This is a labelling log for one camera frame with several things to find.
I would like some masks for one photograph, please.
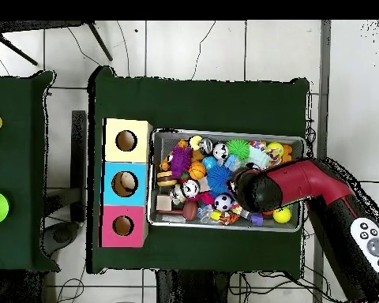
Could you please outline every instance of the yellow box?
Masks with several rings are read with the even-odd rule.
[[[147,121],[105,118],[105,160],[147,163],[152,126]]]

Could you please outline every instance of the blue box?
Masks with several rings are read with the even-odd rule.
[[[145,206],[147,186],[147,164],[105,162],[104,205]],[[118,172],[131,172],[137,178],[137,190],[131,195],[121,197],[112,189],[112,179]]]

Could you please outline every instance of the green ball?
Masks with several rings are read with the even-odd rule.
[[[229,140],[227,147],[231,155],[236,155],[240,160],[249,158],[250,144],[241,139]]]

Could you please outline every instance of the orange ball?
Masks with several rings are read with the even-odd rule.
[[[206,168],[201,162],[193,162],[189,166],[188,173],[193,180],[199,180],[206,175]]]

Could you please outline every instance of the green table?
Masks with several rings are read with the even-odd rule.
[[[0,193],[10,212],[0,223],[0,269],[56,271],[41,251],[45,113],[43,93],[54,77],[0,77]]]
[[[99,248],[103,118],[146,120],[154,128],[305,136],[306,79],[291,83],[118,78],[99,67],[89,80],[88,272],[105,267],[288,271],[300,276],[302,229],[295,233],[150,226],[141,249]]]

